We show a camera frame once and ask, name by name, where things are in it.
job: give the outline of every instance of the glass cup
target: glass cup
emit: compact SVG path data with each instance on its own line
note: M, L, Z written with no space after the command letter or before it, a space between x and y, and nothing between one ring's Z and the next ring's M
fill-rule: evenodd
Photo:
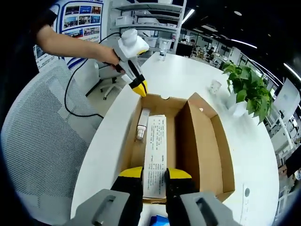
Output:
M216 94L221 86L222 84L219 81L213 79L209 87L209 92L212 94Z

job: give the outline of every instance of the person's arm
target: person's arm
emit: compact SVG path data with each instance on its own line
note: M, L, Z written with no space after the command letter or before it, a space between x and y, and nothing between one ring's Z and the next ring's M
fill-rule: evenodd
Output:
M57 34L49 25L43 26L36 36L37 44L46 53L61 57L93 58L100 62L117 65L114 50L101 44Z

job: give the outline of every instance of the black ceiling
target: black ceiling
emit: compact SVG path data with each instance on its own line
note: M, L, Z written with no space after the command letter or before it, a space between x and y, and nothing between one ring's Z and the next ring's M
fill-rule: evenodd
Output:
M183 5L183 0L173 0ZM190 9L195 13L182 28L197 28L203 34L225 35L257 46L257 49L224 38L217 39L227 46L236 46L249 58L263 65L281 81L289 78L298 89L301 82L286 69L287 63L301 75L300 5L287 1L285 4L269 3L266 0L187 0L185 15ZM202 25L215 27L211 32Z

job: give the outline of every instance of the ceiling light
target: ceiling light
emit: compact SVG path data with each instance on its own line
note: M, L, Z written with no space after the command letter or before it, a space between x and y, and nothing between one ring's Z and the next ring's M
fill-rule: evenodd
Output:
M182 20L182 24L185 23L186 20L194 13L194 9L191 9L186 17Z
M241 44L245 44L245 45L247 45L247 46L251 46L251 47L253 47L253 48L257 48L256 46L251 45L251 44L246 43L246 42L243 42L243 41L238 41L238 40L235 40L235 39L230 39L230 40L231 40L231 41L235 41L235 42L239 42L239 43L241 43Z
M196 32L200 32L200 33L203 33L203 31L201 31L201 30L199 30L199 29L193 29L194 31L196 31Z
M291 71L291 73L293 73L300 81L301 81L301 77L297 74L297 72L295 72L289 65L287 65L286 63L283 63L284 66Z
M262 67L263 69L265 69L268 73L270 73L275 79L278 80L278 82L280 82L282 85L283 85L283 82L279 80L279 78L277 78L272 72L270 72L268 69L266 69L264 66L262 66L260 63L254 61L254 60L251 60L252 62L258 64L260 67Z
M236 15L238 15L238 16L242 16L242 14L241 14L240 12L238 12L238 11L234 11L234 13L235 13Z
M212 31L212 32L217 32L217 30L215 30L214 28L209 27L209 26L207 26L207 25L203 25L202 27L204 27L204 28L206 28L206 29L208 29L208 30L210 30L210 31Z

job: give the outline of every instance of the mesh chair back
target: mesh chair back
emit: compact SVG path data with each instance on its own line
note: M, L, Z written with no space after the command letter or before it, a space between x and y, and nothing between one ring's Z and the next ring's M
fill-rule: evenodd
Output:
M1 131L2 152L16 192L29 213L46 224L70 219L79 169L101 122L64 107L71 72L63 60L35 76L10 108ZM72 80L67 106L96 113Z

